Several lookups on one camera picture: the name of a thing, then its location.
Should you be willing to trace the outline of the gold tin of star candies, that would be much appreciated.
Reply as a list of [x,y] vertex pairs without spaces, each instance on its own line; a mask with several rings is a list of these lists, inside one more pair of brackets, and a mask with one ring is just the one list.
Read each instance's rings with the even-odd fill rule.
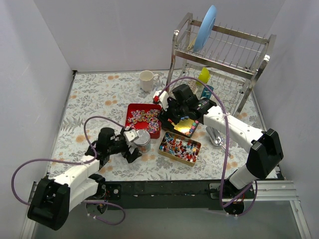
[[168,119],[167,122],[162,125],[162,128],[166,131],[191,138],[198,125],[199,122],[197,120],[192,120],[188,117],[182,117],[177,124],[174,124],[170,119]]

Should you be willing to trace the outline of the clear glass jar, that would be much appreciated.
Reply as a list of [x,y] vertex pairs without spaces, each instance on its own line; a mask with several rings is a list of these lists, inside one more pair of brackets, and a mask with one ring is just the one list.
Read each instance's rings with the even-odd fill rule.
[[138,147],[139,151],[144,154],[149,152],[149,150],[151,149],[151,141],[145,141],[143,143],[136,143],[136,146]]

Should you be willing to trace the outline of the red tin of swirl lollipops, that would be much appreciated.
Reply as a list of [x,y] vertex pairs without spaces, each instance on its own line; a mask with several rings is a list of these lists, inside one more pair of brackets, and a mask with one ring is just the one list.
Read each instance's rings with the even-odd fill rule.
[[150,134],[151,139],[157,139],[161,130],[161,122],[157,118],[160,111],[161,106],[156,104],[129,104],[125,126],[144,129]]

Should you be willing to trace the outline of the silver metal scoop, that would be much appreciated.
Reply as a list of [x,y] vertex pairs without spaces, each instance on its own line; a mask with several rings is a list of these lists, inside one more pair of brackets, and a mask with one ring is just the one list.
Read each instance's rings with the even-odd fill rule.
[[208,133],[209,138],[214,146],[221,147],[224,150],[226,150],[223,137],[221,136],[221,134],[218,130],[216,130],[215,128],[212,128],[210,126],[207,126],[206,132]]

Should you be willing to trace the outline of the gold tin of ball lollipops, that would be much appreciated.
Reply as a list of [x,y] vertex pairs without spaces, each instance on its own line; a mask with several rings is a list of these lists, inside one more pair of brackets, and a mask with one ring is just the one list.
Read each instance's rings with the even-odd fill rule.
[[193,167],[201,149],[201,143],[182,135],[166,131],[158,153],[162,156]]

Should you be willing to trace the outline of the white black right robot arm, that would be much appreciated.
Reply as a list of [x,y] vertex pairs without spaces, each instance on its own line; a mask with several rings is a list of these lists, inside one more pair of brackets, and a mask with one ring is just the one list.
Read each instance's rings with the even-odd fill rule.
[[226,194],[239,197],[244,187],[256,179],[265,179],[283,159],[284,154],[278,133],[273,129],[263,131],[252,127],[222,111],[221,106],[207,97],[199,99],[189,85],[181,84],[173,90],[173,97],[166,91],[157,91],[153,101],[162,106],[161,120],[178,123],[189,117],[212,127],[237,142],[248,153],[248,159],[226,180]]

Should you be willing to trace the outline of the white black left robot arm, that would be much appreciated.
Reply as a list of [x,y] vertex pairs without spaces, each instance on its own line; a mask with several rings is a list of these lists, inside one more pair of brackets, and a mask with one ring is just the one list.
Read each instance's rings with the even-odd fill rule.
[[110,191],[105,178],[98,171],[111,155],[121,154],[128,163],[141,156],[136,141],[139,130],[123,128],[119,135],[110,127],[100,130],[98,139],[91,143],[80,164],[74,165],[53,179],[41,179],[30,203],[27,217],[53,230],[60,229],[69,212],[78,204],[89,200],[107,201]]

